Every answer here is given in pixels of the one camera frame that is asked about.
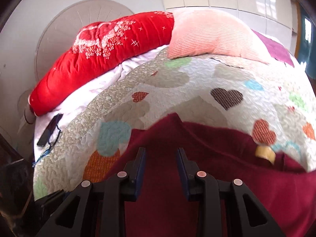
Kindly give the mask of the dark red sweater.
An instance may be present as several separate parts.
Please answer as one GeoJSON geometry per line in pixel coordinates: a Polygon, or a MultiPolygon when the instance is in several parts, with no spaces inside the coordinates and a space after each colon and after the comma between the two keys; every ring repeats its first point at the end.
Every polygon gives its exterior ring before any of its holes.
{"type": "Polygon", "coordinates": [[[183,192],[176,151],[214,178],[241,179],[287,236],[304,236],[315,225],[315,172],[285,153],[274,163],[255,155],[252,137],[236,130],[183,122],[175,113],[148,130],[134,129],[127,150],[109,175],[121,171],[140,147],[146,166],[140,196],[125,207],[127,236],[195,236],[198,205],[183,192]]]}

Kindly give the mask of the white bed sheet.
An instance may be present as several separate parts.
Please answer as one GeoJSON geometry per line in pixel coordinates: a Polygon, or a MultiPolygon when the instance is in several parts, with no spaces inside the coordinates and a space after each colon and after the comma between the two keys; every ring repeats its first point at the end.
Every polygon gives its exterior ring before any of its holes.
{"type": "Polygon", "coordinates": [[[34,160],[37,161],[49,147],[48,145],[46,145],[44,148],[39,147],[37,146],[37,143],[47,125],[55,115],[63,115],[58,123],[58,127],[60,130],[65,130],[66,126],[68,126],[68,124],[70,124],[70,122],[73,121],[75,117],[85,111],[88,104],[102,91],[114,85],[119,80],[123,80],[135,68],[154,59],[159,54],[159,52],[166,47],[167,45],[163,45],[147,53],[132,57],[122,62],[114,69],[93,79],[74,91],[59,106],[53,109],[52,112],[37,117],[34,131],[34,160]]]}

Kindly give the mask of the heart patterned quilt bedspread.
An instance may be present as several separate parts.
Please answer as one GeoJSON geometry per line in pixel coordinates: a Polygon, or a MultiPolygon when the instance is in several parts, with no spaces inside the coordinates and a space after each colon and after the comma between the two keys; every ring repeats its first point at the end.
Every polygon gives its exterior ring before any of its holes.
{"type": "Polygon", "coordinates": [[[315,94],[295,58],[292,67],[211,54],[168,59],[166,50],[102,91],[61,130],[35,165],[35,199],[72,190],[83,178],[101,180],[125,152],[132,130],[171,113],[239,130],[315,170],[315,94]]]}

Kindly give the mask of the red embroidered bolster pillow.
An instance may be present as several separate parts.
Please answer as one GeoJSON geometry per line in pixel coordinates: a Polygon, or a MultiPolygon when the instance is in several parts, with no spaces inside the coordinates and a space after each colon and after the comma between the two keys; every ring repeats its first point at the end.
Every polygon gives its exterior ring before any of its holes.
{"type": "Polygon", "coordinates": [[[167,45],[174,27],[170,12],[153,11],[124,16],[83,27],[29,96],[36,116],[58,107],[74,91],[122,62],[167,45]]]}

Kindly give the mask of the purple cushion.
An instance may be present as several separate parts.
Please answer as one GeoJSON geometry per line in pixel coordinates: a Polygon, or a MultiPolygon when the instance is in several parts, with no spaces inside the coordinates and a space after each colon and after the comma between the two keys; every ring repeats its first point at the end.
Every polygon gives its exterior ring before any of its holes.
{"type": "Polygon", "coordinates": [[[260,34],[257,31],[253,32],[260,38],[260,40],[264,43],[266,46],[269,54],[272,58],[276,59],[277,61],[287,63],[288,65],[295,67],[294,63],[290,57],[289,51],[280,43],[265,37],[264,35],[260,34]]]}

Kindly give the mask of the round grey headboard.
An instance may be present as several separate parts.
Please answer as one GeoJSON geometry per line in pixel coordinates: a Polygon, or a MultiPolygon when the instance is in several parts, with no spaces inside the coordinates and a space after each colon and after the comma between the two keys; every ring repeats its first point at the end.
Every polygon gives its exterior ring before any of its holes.
{"type": "Polygon", "coordinates": [[[43,31],[35,52],[34,73],[41,80],[52,64],[73,44],[80,29],[94,22],[108,22],[133,12],[112,0],[84,0],[61,11],[43,31]]]}

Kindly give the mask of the pink checked pillow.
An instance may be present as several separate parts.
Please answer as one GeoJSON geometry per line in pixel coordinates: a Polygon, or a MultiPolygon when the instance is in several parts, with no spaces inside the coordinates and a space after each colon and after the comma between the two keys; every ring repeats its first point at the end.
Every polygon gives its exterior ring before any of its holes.
{"type": "Polygon", "coordinates": [[[266,46],[250,27],[218,10],[183,10],[174,13],[168,47],[169,59],[203,54],[240,57],[268,64],[266,46]]]}

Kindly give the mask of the teal glass door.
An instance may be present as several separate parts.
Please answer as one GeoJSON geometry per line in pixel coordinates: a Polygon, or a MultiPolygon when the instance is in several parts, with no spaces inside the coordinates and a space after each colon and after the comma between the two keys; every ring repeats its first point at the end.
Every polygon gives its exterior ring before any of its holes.
{"type": "Polygon", "coordinates": [[[298,62],[305,69],[305,73],[315,80],[315,24],[305,9],[300,5],[301,35],[298,62]]]}

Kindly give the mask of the white glossy wardrobe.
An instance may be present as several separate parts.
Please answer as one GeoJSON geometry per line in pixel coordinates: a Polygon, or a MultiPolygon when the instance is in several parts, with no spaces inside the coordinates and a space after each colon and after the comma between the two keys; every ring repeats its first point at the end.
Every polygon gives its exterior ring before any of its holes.
{"type": "Polygon", "coordinates": [[[292,0],[163,0],[167,10],[181,7],[210,7],[228,12],[253,30],[279,40],[295,50],[297,12],[292,0]]]}

